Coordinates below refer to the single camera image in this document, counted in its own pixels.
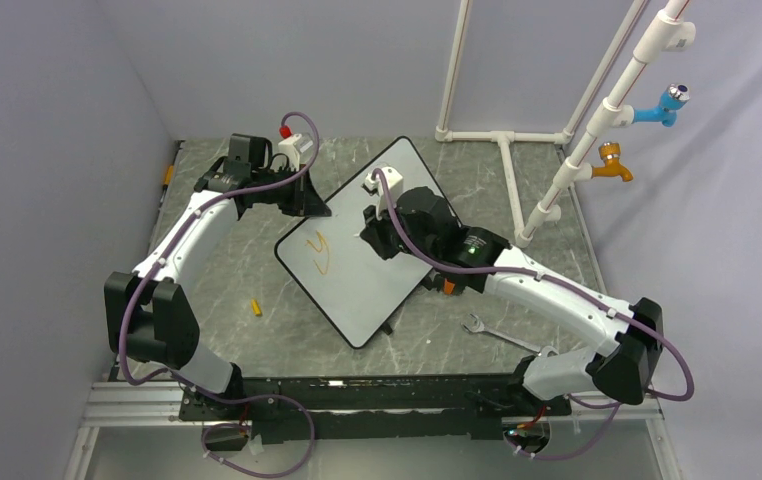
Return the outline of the white whiteboard black frame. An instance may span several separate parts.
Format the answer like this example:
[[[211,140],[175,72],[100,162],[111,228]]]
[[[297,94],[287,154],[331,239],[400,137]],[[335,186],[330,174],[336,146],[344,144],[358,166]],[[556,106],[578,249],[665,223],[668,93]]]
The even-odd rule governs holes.
[[[329,217],[302,220],[274,247],[279,263],[355,349],[367,344],[430,271],[409,255],[383,260],[359,237],[363,210],[378,204],[364,189],[376,168],[390,182],[402,177],[406,190],[425,186],[444,195],[414,143],[400,136],[326,197]]]

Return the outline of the yellow marker cap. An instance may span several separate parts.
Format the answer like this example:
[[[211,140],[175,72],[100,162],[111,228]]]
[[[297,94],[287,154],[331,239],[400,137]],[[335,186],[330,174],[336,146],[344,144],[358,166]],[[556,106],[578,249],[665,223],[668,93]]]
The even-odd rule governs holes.
[[[250,302],[251,309],[256,317],[261,317],[263,315],[261,306],[259,302],[256,299],[252,299]]]

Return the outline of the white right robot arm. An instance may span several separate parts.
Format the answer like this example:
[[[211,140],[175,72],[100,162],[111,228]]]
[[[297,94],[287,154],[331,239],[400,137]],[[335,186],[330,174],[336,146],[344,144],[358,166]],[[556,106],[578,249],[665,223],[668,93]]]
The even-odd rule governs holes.
[[[495,295],[554,321],[582,340],[578,352],[522,362],[508,388],[514,411],[531,415],[558,396],[597,390],[638,405],[663,351],[663,312],[655,301],[609,297],[534,261],[500,235],[463,224],[427,187],[405,191],[395,209],[369,205],[360,237],[384,260],[408,254],[457,287]]]

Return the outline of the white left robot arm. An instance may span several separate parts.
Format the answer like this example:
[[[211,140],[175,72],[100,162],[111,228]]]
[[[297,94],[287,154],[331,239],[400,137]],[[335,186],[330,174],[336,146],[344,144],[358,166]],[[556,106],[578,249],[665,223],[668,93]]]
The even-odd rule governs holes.
[[[274,205],[292,217],[328,217],[309,166],[319,153],[314,133],[280,130],[278,144],[234,134],[228,151],[196,181],[181,218],[156,249],[129,273],[104,284],[108,341],[129,383],[128,360],[156,363],[205,394],[205,407],[221,420],[244,406],[239,366],[205,346],[184,284],[194,282],[220,241],[256,205]]]

